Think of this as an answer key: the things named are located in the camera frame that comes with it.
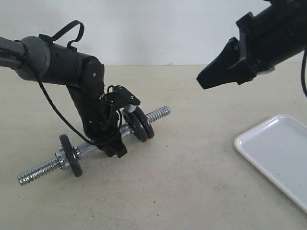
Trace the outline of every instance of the screw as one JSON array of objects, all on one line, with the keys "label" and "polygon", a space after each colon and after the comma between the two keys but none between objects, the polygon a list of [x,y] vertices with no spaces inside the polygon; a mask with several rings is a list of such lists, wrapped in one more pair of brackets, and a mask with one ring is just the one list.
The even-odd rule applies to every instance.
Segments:
[{"label": "screw", "polygon": [[[167,115],[169,115],[171,113],[171,109],[168,106],[156,109],[154,111],[152,111],[151,113],[148,113],[146,115],[148,121],[150,123],[161,119]],[[120,133],[121,136],[127,136],[130,134],[133,134],[132,129],[129,127],[128,124],[124,124],[120,127]],[[93,152],[94,150],[96,150],[97,147],[90,145],[88,143],[83,143],[81,145],[79,145],[76,148],[76,152],[77,152],[77,156],[80,159],[82,156]],[[45,163],[42,163],[38,166],[35,166],[34,168],[25,171],[24,173],[21,173],[17,179],[19,181],[20,185],[26,185],[31,183],[32,181],[40,178],[43,175],[48,174],[49,172],[57,169],[57,168],[61,168],[63,170],[69,168],[67,167],[66,161],[65,161],[65,153],[63,151],[63,148],[59,148],[59,150],[56,152],[56,156],[49,160],[46,161]]]}]

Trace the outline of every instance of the white wall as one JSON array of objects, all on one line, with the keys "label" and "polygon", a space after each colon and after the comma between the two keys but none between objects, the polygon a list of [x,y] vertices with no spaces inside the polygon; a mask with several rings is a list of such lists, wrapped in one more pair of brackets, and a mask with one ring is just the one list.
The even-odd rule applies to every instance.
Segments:
[{"label": "white wall", "polygon": [[85,24],[79,51],[107,65],[208,64],[229,38],[238,37],[236,20],[269,5],[262,0],[1,1],[0,36],[53,35],[78,19]]}]

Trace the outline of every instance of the black weight plate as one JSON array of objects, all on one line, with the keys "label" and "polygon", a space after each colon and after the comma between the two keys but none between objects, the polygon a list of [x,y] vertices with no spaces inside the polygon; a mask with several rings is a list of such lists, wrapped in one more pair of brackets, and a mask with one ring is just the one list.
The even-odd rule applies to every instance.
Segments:
[{"label": "black weight plate", "polygon": [[135,114],[128,113],[126,110],[122,111],[125,121],[129,124],[133,130],[133,134],[140,142],[146,142],[148,140],[147,133],[142,123],[138,120]]},{"label": "black weight plate", "polygon": [[142,125],[143,125],[143,127],[144,127],[144,129],[147,133],[148,139],[152,139],[154,137],[154,130],[153,130],[152,124],[148,121],[148,119],[147,119],[145,113],[143,112],[143,110],[140,107],[137,106],[133,113],[136,115],[136,117],[142,123]]},{"label": "black weight plate", "polygon": [[61,145],[64,149],[65,155],[68,159],[69,164],[71,165],[71,169],[75,177],[79,177],[82,175],[82,169],[78,162],[78,160],[74,157],[75,150],[71,146],[71,142],[68,139],[66,134],[62,134],[59,137]]}]

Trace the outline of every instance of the beige table surface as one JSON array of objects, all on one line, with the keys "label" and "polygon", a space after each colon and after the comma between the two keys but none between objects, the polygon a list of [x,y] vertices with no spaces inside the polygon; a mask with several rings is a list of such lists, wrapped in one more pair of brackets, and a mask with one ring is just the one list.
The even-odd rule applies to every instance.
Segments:
[{"label": "beige table surface", "polygon": [[[234,148],[236,136],[278,113],[307,124],[299,64],[206,91],[195,80],[202,66],[106,67],[106,85],[129,88],[146,112],[169,105],[172,114],[153,124],[151,141],[125,138],[121,159],[95,152],[80,161],[82,177],[58,169],[27,186],[16,176],[53,157],[60,134],[82,140],[37,83],[0,70],[1,230],[307,229],[306,214]],[[47,89],[81,130],[66,88]]]}]

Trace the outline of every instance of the white tray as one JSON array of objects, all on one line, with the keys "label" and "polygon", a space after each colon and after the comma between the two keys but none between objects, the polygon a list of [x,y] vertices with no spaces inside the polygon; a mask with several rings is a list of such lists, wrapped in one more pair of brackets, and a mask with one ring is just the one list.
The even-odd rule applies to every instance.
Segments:
[{"label": "white tray", "polygon": [[276,115],[237,137],[235,147],[307,212],[307,126]]}]

